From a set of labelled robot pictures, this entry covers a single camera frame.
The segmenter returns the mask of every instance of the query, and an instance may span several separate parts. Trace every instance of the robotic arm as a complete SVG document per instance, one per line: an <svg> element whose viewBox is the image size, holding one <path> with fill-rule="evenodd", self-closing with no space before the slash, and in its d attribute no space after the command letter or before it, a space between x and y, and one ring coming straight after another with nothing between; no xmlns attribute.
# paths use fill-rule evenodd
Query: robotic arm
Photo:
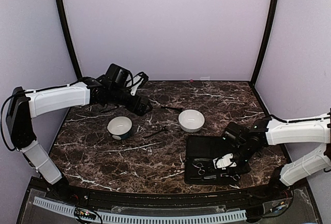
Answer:
<svg viewBox="0 0 331 224"><path fill-rule="evenodd" d="M39 90L24 91L17 87L6 116L11 141L49 184L67 184L66 178L37 141L31 119L63 108L96 103L102 106L121 104L142 116L152 110L152 105L147 98L136 95L136 91L147 81L148 76L143 72L133 77L129 70L112 64L106 74L97 79L81 78L76 83Z"/></svg>
<svg viewBox="0 0 331 224"><path fill-rule="evenodd" d="M331 167L330 130L330 113L297 120L281 120L271 115L256 120L251 129L231 122L222 136L236 145L237 152L214 160L214 165L217 169L244 166L255 152L269 145L321 143L311 153L274 170L269 186L285 189L308 175Z"/></svg>

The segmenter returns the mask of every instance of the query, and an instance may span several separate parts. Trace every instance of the table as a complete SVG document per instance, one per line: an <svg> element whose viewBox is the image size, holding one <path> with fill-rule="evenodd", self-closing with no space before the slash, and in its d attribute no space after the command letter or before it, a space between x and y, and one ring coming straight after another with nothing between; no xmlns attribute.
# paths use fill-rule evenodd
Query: table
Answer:
<svg viewBox="0 0 331 224"><path fill-rule="evenodd" d="M236 185L207 186L184 183L186 138L178 125L178 112L168 106L196 109L204 114L199 135L219 136L229 121L251 127L263 111L247 82L151 81L138 94L148 97L154 109L143 117L120 107L108 113L99 105L71 108L50 157L70 184L91 189L127 193L201 193L267 184L274 168L286 163L279 146L256 153L251 172ZM127 116L135 134L114 140L108 122ZM166 126L151 138L144 138Z"/></svg>

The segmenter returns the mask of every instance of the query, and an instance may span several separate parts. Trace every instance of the bowl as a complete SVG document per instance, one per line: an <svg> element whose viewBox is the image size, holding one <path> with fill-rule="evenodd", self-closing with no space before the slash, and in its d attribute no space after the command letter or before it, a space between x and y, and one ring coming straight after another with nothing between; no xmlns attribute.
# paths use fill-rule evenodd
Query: bowl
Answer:
<svg viewBox="0 0 331 224"><path fill-rule="evenodd" d="M205 117L197 110L188 109L179 114L178 121L182 130L193 133L202 128Z"/></svg>
<svg viewBox="0 0 331 224"><path fill-rule="evenodd" d="M124 140L132 134L132 121L128 117L119 116L108 123L107 129L115 140Z"/></svg>

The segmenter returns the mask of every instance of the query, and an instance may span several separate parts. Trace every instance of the brown marble surface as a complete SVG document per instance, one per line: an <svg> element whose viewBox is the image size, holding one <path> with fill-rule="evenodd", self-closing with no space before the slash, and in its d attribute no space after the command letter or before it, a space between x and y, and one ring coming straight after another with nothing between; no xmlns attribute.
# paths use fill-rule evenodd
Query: brown marble surface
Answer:
<svg viewBox="0 0 331 224"><path fill-rule="evenodd" d="M273 169L285 163L278 146L264 148L249 161L251 172L231 186L184 183L186 138L178 112L159 106L196 109L205 124L198 135L219 136L229 121L250 127L263 112L246 82L147 82L138 94L154 105L139 117L120 107L109 113L99 105L70 110L50 157L71 185L130 193L200 193L266 184ZM117 116L133 122L135 134L124 141L112 139L108 122ZM151 138L144 138L166 126Z"/></svg>

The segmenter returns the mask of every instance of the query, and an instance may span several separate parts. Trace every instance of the white wall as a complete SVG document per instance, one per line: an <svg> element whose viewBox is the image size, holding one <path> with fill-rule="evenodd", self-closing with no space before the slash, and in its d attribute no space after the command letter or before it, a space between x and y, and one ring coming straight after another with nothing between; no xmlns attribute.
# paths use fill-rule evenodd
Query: white wall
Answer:
<svg viewBox="0 0 331 224"><path fill-rule="evenodd" d="M297 118L331 107L331 0L278 0L257 89L271 113ZM316 144L288 145L295 160ZM308 178L324 223L331 223L331 173Z"/></svg>
<svg viewBox="0 0 331 224"><path fill-rule="evenodd" d="M85 76L250 80L270 0L64 0Z"/></svg>
<svg viewBox="0 0 331 224"><path fill-rule="evenodd" d="M0 103L16 86L41 88L75 80L55 0L0 0ZM34 120L48 150L65 111ZM33 170L22 154L6 150L0 138L1 223L16 223Z"/></svg>

